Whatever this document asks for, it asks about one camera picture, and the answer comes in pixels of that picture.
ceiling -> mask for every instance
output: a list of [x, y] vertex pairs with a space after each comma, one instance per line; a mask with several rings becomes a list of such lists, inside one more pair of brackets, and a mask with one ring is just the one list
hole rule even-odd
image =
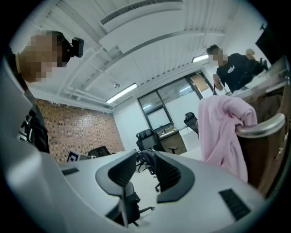
[[70, 41], [84, 39], [84, 55], [72, 58], [66, 68], [56, 68], [51, 78], [30, 88], [37, 98], [113, 112], [106, 100], [136, 83], [158, 82], [165, 74], [193, 66], [192, 58], [205, 46], [220, 45], [227, 21], [235, 14], [234, 0], [162, 1], [145, 5], [112, 19], [100, 20], [136, 0], [51, 0], [43, 17], [29, 20], [37, 30], [58, 30]]

white floor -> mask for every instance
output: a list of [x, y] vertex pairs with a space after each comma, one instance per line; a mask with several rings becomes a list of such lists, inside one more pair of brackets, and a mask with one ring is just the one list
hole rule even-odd
[[[140, 173], [136, 171], [130, 181], [133, 183], [136, 194], [140, 197], [140, 202], [138, 203], [140, 210], [149, 206], [155, 207], [157, 205], [156, 197], [159, 195], [159, 192], [156, 192], [155, 186], [159, 183], [159, 181], [157, 178], [154, 178], [154, 175], [151, 175], [148, 170]], [[137, 220], [136, 223], [138, 224], [143, 217], [151, 213], [151, 210], [141, 213], [140, 219]], [[137, 229], [134, 224], [130, 224], [129, 228]]]

red brick wall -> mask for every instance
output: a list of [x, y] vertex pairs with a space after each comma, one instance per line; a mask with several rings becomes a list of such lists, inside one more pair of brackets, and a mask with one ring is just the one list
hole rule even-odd
[[88, 154], [106, 146], [110, 153], [123, 151], [112, 114], [35, 100], [48, 130], [50, 154], [66, 162], [69, 151]]

handrail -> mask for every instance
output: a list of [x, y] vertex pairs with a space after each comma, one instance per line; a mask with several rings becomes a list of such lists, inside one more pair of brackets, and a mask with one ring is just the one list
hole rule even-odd
[[237, 136], [244, 138], [260, 138], [271, 135], [282, 128], [286, 118], [283, 113], [277, 113], [271, 119], [254, 126], [237, 126]]

